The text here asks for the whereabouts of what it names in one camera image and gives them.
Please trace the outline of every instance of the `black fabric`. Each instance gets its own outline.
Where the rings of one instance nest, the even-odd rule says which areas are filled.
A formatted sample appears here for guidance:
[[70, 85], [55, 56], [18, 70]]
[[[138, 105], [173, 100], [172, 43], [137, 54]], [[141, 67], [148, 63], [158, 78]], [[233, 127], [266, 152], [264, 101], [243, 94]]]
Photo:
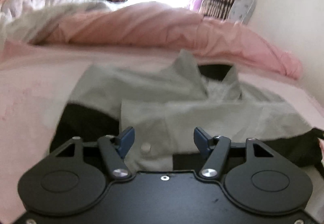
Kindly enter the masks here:
[[231, 68], [231, 65], [223, 64], [198, 66], [201, 75], [216, 81], [224, 80], [226, 74]]
[[304, 167], [315, 165], [322, 160], [318, 138], [323, 138], [323, 131], [313, 128], [303, 135], [264, 141], [264, 143], [297, 166]]
[[[222, 81], [231, 66], [204, 65], [199, 66], [200, 73], [210, 79]], [[75, 103], [68, 103], [56, 129], [50, 152], [58, 148], [73, 136], [80, 136], [83, 141], [96, 141], [104, 135], [118, 135], [119, 121], [98, 110], [87, 108]], [[318, 138], [323, 139], [323, 131], [311, 131], [291, 137], [289, 139], [276, 139], [265, 141], [270, 148], [289, 159], [297, 166], [319, 165], [322, 153]], [[179, 155], [174, 157], [175, 169], [199, 169], [201, 160], [198, 156]]]
[[[303, 135], [263, 141], [263, 143], [299, 167], [314, 165], [324, 177], [324, 169], [321, 167], [322, 150], [318, 138], [323, 138], [323, 131], [313, 128]], [[203, 164], [204, 161], [198, 159], [198, 154], [173, 156], [174, 170], [198, 169], [199, 171]]]
[[80, 136], [84, 142], [93, 142], [104, 135], [118, 134], [119, 121], [116, 119], [100, 111], [68, 103], [56, 128], [50, 152], [73, 136]]

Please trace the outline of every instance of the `wall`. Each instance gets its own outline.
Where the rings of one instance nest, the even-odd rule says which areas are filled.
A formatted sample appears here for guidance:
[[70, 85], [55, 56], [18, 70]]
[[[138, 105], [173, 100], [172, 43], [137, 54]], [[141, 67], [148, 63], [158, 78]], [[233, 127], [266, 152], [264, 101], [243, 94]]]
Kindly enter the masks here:
[[249, 27], [302, 61], [301, 83], [324, 106], [324, 0], [257, 0]]

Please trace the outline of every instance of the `metal bolt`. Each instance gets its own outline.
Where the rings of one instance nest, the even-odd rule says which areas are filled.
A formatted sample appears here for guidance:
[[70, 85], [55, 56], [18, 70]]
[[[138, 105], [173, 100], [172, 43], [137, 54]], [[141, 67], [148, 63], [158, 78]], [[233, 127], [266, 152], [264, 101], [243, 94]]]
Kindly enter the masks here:
[[212, 168], [204, 169], [200, 172], [204, 177], [214, 177], [217, 175], [217, 171]]
[[105, 137], [109, 138], [109, 139], [114, 139], [115, 136], [112, 136], [112, 135], [105, 135]]
[[26, 220], [26, 224], [37, 224], [33, 219]]
[[129, 175], [129, 172], [126, 170], [126, 169], [123, 169], [123, 168], [118, 168], [118, 169], [115, 169], [112, 174], [115, 176], [115, 177], [118, 177], [118, 178], [124, 178], [124, 177], [127, 177]]
[[162, 176], [161, 177], [161, 180], [163, 180], [163, 181], [168, 181], [170, 178], [168, 177], [168, 176]]

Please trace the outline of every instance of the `pink comforter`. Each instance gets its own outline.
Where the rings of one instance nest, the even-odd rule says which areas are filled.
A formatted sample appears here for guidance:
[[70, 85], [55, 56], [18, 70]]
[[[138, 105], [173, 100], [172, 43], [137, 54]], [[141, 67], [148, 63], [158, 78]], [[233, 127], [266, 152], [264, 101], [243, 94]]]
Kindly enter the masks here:
[[269, 44], [241, 24], [204, 18], [185, 8], [171, 8], [156, 2], [140, 3], [110, 13], [66, 16], [46, 42], [186, 48], [196, 56], [227, 57], [294, 79], [302, 72], [296, 57]]

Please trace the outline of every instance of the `white button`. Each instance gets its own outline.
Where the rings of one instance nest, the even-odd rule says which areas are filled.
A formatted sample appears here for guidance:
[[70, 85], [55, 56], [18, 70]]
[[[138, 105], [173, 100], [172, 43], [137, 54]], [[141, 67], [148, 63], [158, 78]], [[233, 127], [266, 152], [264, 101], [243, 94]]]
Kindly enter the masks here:
[[150, 143], [143, 143], [141, 146], [141, 150], [143, 154], [148, 154], [151, 151], [151, 144]]

